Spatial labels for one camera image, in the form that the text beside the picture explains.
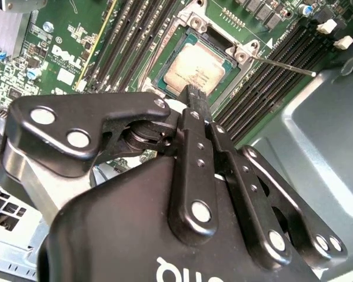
screw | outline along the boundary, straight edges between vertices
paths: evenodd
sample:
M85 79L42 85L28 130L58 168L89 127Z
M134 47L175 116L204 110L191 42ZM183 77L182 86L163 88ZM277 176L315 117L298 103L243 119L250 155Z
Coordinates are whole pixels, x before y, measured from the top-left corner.
M217 131L218 131L219 133L225 133L225 129L224 129L221 125L218 125L218 126L217 126Z
M269 233L269 239L271 240L272 245L279 251L285 251L285 242L278 232L271 230Z
M50 125L55 121L55 115L48 109L34 109L31 111L30 117L41 125Z
M335 237L330 237L329 240L331 241L332 245L335 247L336 250L342 251L340 242Z
M208 222L211 219L211 212L209 208L201 201L195 201L191 206L192 214L200 222Z
M89 137L80 131L72 131L66 136L66 139L68 140L69 144L77 148L84 148L90 143Z
M195 119L200 119L200 115L195 111L191 112L191 116L193 116Z
M328 251L328 244L325 241L325 239L322 236L320 236L320 235L317 235L316 238L317 238L317 242L322 247L322 249L325 250L325 251Z
M255 151L252 150L252 149L248 149L248 153L249 153L249 155L250 155L251 157L257 157L257 154L256 154Z
M43 24L43 30L48 33L53 33L55 28L54 28L54 25L52 24L52 22L45 22Z
M155 100L154 100L154 103L155 103L157 106L159 106L160 108L165 109L165 102L164 102L163 100L161 100L161 99L155 99Z
M199 167L204 167L205 166L205 163L202 159L198 159L198 166Z

dimm slot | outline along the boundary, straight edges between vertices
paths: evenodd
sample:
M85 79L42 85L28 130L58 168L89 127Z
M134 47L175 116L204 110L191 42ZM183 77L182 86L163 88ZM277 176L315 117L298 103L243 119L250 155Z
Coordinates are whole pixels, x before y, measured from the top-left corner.
M298 38L300 38L305 29L301 26L293 29L291 33L287 35L287 37L283 40L281 46L277 47L273 53L271 53L268 57L274 61L278 61L282 56L287 53L291 47L293 47L296 42L298 42ZM227 117L231 116L232 113L237 109L237 107L242 103L244 99L248 96L248 91L252 88L253 85L256 85L258 81L261 81L262 78L265 76L267 71L270 71L273 66L270 66L266 63L262 63L258 70L252 75L252 77L245 83L242 89L231 99L227 105L218 113L216 120L219 123L222 123L227 119Z
M99 83L98 89L102 88L103 82L109 70L112 68L112 65L115 63L115 60L119 55L119 50L122 47L122 42L124 42L124 39L130 33L131 27L145 3L146 3L146 0L134 0L134 3L132 4L132 7L134 8L131 8L129 10L125 23L122 24L120 30L118 31L118 34L116 35L114 45L111 46L112 47L111 53L107 61L105 62L105 65L101 68L96 78L97 82Z
M147 10L145 11L141 23L138 26L138 29L136 30L135 36L131 38L131 40L127 44L126 51L124 55L121 58L121 61L118 66L115 67L114 72L110 75L110 79L108 81L108 85L111 85L111 87L114 86L114 84L118 80L118 76L120 73L123 71L123 68L125 65L128 63L128 59L131 57L133 48L136 48L136 46L140 43L140 40L143 38L143 36L146 33L146 29L151 23L157 9L159 8L160 4L162 3L163 0L157 0L157 1L151 1L151 4L148 5Z
M129 84L132 78L132 74L135 71L135 69L138 67L138 65L144 60L144 57L146 55L146 52L149 50L150 46L152 45L153 41L159 34L159 31L162 28L162 25L166 21L167 17L169 17L170 13L174 10L176 6L179 6L180 2L179 1L168 1L166 8L162 12L162 14L158 17L156 20L156 23L154 24L152 30L149 32L149 36L141 48L136 53L135 59L131 63L131 67L127 70L125 76L123 77L120 86L118 88L119 91L123 91L126 86Z
M295 61L294 65L298 67L303 67L313 57L313 53L316 52L320 46L321 45L319 41L315 41L315 43L313 43L312 45L308 44L306 46L306 48L308 47L308 49L306 49L306 52L304 52ZM282 89L282 87L284 87L284 85L290 81L290 79L293 76L294 76L294 73L289 70L285 70L285 69L279 70L277 74L278 78L276 79L276 83L271 85L268 89L265 89L266 93L260 92L262 99L258 101L256 106L254 106L253 104L250 108L246 108L240 114L240 116L235 120L235 122L230 125L230 129L228 130L229 134L232 137L235 137L235 135L240 131L242 124L244 122L249 121L249 118L251 117L251 115L253 115L253 112L259 108L264 107L269 102L269 96L272 97L276 95L276 93L278 93Z
M309 49L309 52L306 54L306 56L301 58L303 63L300 64L300 62L298 62L298 65L300 67L312 68L319 61L315 60L315 58L320 58L320 56L322 56L326 51L326 48L318 50L312 47ZM251 130L257 123L258 119L256 119L256 117L259 115L265 116L267 113L269 113L274 105L280 102L289 93L289 91L295 87L295 85L297 85L298 82L304 77L304 75L291 73L290 71L286 70L279 83L274 88L269 90L269 97L262 101L262 105L260 107L255 107L251 113L247 114L247 116L243 118L242 122L232 130L232 140L235 142L240 141L241 138L243 138L246 134L244 133L244 129L248 129L246 132Z
M325 50L321 51L317 56L323 56L325 53ZM311 68L313 67L313 65L315 65L315 62L314 61L311 61L306 67L307 68ZM275 102L273 103L273 105L276 105L277 103L279 103L294 87L296 87L297 84L300 83L300 81L302 81L302 79L305 77L304 75L300 75L300 74L296 74L297 75L297 78L294 79L294 81L289 84L289 86L287 86L282 95L280 95L278 97L277 100L275 100ZM261 112L259 112L257 115L255 115L254 117L251 118L251 125L249 125L249 123L244 126L242 128L242 130L240 131L240 133L235 137L233 138L233 142L234 143L237 143L239 142L240 140L242 140L253 128L254 126L260 122L263 118L266 117L267 114L269 114L269 112L272 110L273 108L273 105L268 108L268 109L263 109Z
M108 51L108 48L110 47L112 41L117 35L118 27L121 24L122 18L125 16L125 13L129 11L131 8L133 1L127 1L125 5L122 5L120 7L120 12L119 15L116 17L116 23L113 25L108 32L108 36L105 38L104 44L102 46L101 51L99 52L97 59L94 62L93 68L89 71L89 73L86 74L86 78L89 80L89 84L92 82L93 76L96 74L100 64L102 63L102 60Z
M281 59L281 62L283 63L291 63L291 59L296 58L295 54L298 53L299 49L301 46L306 46L306 41L298 41L296 42L296 46L292 45L291 47L288 48L288 50L285 51L285 55L283 55L283 58ZM233 114L235 112L240 112L243 108L247 107L249 103L253 103L254 100L259 99L260 93L262 93L262 89L259 90L258 87L263 87L264 85L269 84L269 81L275 77L275 75L278 73L277 69L280 71L281 68L277 68L275 66L268 65L267 68L264 69L267 73L264 74L261 77L261 80L257 81L254 83L254 85L248 89L246 88L246 94L245 94L245 99L239 103L235 109L231 112L231 115L228 117L225 117L223 122L221 123L222 126L227 127L233 119L237 116L236 114Z

